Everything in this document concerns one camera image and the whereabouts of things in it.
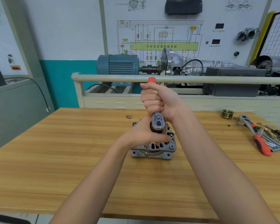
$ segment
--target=hand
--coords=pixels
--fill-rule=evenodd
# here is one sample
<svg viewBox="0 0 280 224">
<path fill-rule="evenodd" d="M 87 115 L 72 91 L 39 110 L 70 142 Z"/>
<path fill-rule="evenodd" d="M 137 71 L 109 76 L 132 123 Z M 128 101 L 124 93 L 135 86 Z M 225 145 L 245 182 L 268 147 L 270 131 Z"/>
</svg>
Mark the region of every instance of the hand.
<svg viewBox="0 0 280 224">
<path fill-rule="evenodd" d="M 120 139 L 128 143 L 128 148 L 145 145 L 151 142 L 169 142 L 172 138 L 167 134 L 153 133 L 150 129 L 151 117 L 146 116 L 140 120 L 131 130 L 126 132 Z"/>
<path fill-rule="evenodd" d="M 150 116 L 155 112 L 161 112 L 165 121 L 172 122 L 174 116 L 183 107 L 188 106 L 176 92 L 156 83 L 141 83 L 141 101 Z"/>
</svg>

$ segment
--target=gray electrical box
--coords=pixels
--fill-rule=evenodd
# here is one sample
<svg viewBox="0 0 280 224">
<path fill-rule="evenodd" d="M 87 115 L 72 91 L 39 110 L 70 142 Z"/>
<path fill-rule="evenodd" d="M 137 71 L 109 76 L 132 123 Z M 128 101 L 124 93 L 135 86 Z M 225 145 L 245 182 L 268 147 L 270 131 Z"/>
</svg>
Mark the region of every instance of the gray electrical box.
<svg viewBox="0 0 280 224">
<path fill-rule="evenodd" d="M 251 67 L 207 67 L 206 76 L 265 77 L 267 70 Z M 255 97 L 260 85 L 204 83 L 203 91 L 217 97 Z"/>
</svg>

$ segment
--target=blue electric motor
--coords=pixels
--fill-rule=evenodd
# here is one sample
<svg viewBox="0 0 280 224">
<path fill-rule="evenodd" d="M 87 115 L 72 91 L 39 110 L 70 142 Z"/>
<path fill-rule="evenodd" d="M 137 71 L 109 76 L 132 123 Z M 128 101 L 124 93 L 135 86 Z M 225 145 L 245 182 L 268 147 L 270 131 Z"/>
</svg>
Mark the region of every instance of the blue electric motor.
<svg viewBox="0 0 280 224">
<path fill-rule="evenodd" d="M 100 55 L 96 62 L 98 75 L 139 75 L 137 55 Z M 130 86 L 131 82 L 114 82 L 112 86 Z"/>
</svg>

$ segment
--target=teal wall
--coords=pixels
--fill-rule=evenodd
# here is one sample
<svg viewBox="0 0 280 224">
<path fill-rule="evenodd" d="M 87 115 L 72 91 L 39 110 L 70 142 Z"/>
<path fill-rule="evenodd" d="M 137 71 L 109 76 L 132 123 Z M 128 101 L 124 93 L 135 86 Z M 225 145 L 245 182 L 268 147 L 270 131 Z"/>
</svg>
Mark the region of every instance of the teal wall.
<svg viewBox="0 0 280 224">
<path fill-rule="evenodd" d="M 96 61 L 40 60 L 55 110 L 79 107 L 72 73 L 96 74 Z M 97 82 L 84 82 L 85 89 Z"/>
</svg>

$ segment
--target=wooden table surface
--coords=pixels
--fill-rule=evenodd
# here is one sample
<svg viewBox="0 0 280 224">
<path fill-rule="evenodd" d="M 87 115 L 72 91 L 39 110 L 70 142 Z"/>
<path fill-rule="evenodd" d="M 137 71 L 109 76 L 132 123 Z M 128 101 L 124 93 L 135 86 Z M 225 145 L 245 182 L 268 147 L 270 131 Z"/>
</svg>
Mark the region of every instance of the wooden table surface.
<svg viewBox="0 0 280 224">
<path fill-rule="evenodd" d="M 0 149 L 0 211 L 55 213 L 110 145 L 145 114 L 61 108 L 12 140 Z M 280 221 L 280 152 L 262 155 L 249 130 L 220 113 L 195 114 Z M 266 123 L 247 114 L 255 123 Z M 218 222 L 178 140 L 172 160 L 132 158 L 128 152 L 103 216 Z"/>
</svg>

